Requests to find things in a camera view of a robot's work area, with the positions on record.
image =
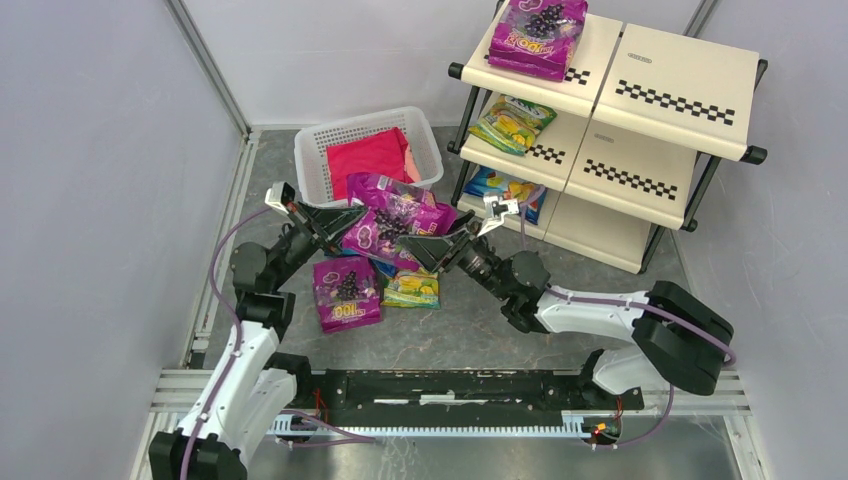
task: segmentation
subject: shelf tier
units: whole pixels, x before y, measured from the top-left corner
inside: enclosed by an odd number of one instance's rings
[[[601,205],[562,194],[545,242],[622,270],[638,273],[651,224]]]
[[[481,88],[588,117],[615,49],[622,23],[596,15],[586,15],[580,43],[574,58],[571,59],[565,79],[562,82],[554,82],[489,65],[486,57],[489,54],[492,35],[498,19],[508,7],[509,2],[504,2],[471,59],[462,68],[460,79]]]
[[[758,61],[756,52],[629,24],[593,118],[740,160]]]
[[[483,107],[486,112],[500,94],[492,92]],[[568,181],[588,118],[557,112],[557,118],[542,131],[536,144],[523,157],[502,152],[474,135],[469,135],[459,156],[478,165],[539,183],[561,192]]]
[[[593,119],[565,193],[677,230],[683,225],[696,154]]]

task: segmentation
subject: black checkered stripe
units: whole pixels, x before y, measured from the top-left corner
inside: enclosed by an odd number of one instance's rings
[[[641,85],[629,85],[627,80],[619,80],[618,85],[615,93],[619,95],[629,95],[634,100],[641,98],[645,103],[656,103],[663,108],[674,108],[675,112],[686,113],[688,111],[693,117],[705,117],[712,122],[721,120],[725,125],[733,125],[733,120],[730,117],[736,115],[736,110],[727,108],[722,111],[715,105],[705,107],[701,102],[690,103],[683,97],[672,97],[670,93],[660,94],[653,88],[643,90]]]
[[[657,182],[650,178],[642,178],[641,175],[630,175],[630,172],[619,171],[615,167],[609,167],[601,162],[596,162],[591,158],[586,159],[587,166],[583,168],[586,173],[594,173],[596,177],[605,177],[611,182],[618,182],[619,185],[629,185],[633,189],[641,189],[645,193],[653,192],[658,197],[674,200],[677,195],[677,185],[666,185],[665,182]]]
[[[562,165],[562,159],[565,158],[565,152],[556,148],[546,147],[541,144],[533,145],[527,149],[527,152],[534,157],[541,158],[548,162],[554,162],[557,165]]]
[[[589,75],[591,75],[591,74],[592,73],[589,72],[588,70],[582,70],[582,71],[578,72],[577,70],[575,70],[571,67],[568,67],[568,71],[565,72],[565,81],[566,82],[573,82],[573,81],[576,80],[578,84],[586,85],[587,83],[589,83],[589,81],[586,80],[586,79],[589,78]]]

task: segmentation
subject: candy bag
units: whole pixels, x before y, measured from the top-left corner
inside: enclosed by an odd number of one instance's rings
[[[487,193],[497,193],[502,195],[504,199],[517,198],[518,201],[523,202],[527,200],[534,188],[536,188],[535,183],[525,182],[488,167],[480,167],[471,181],[465,185],[464,191],[475,197],[482,197]],[[535,202],[527,207],[525,218],[533,225],[539,224],[539,212],[542,210],[542,204],[545,203],[545,195],[547,194],[546,189]]]
[[[509,0],[489,46],[489,64],[561,82],[577,49],[585,0]]]
[[[345,233],[342,248],[405,270],[420,265],[397,244],[401,235],[444,235],[456,212],[436,203],[427,190],[373,173],[348,175],[348,202],[359,202],[368,213]]]
[[[312,293],[324,333],[380,321],[377,276],[367,258],[341,257],[316,263]]]
[[[556,115],[554,109],[544,105],[501,95],[468,131],[498,150],[524,155]]]
[[[440,308],[439,275],[424,269],[400,270],[383,289],[383,306]]]

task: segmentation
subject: black mounting plate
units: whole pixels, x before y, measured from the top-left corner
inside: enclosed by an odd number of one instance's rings
[[[616,409],[616,397],[587,384],[585,376],[555,370],[327,370],[313,372],[312,381],[339,427],[561,426],[563,410]],[[449,393],[479,403],[447,405],[426,397]],[[645,408],[639,389],[621,398],[625,410]],[[314,396],[291,404],[314,407]]]

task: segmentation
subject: white wall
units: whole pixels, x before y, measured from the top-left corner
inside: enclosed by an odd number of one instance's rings
[[[770,68],[749,141],[758,167],[725,162],[681,233],[701,296],[733,346],[775,478],[845,478],[848,416],[848,4],[723,2],[704,37],[761,52]]]
[[[304,125],[414,105],[456,125],[466,62],[495,0],[186,0],[239,106],[254,125]],[[590,0],[591,13],[673,32],[698,0]]]
[[[239,136],[159,0],[2,2],[0,112],[0,478],[126,478]]]

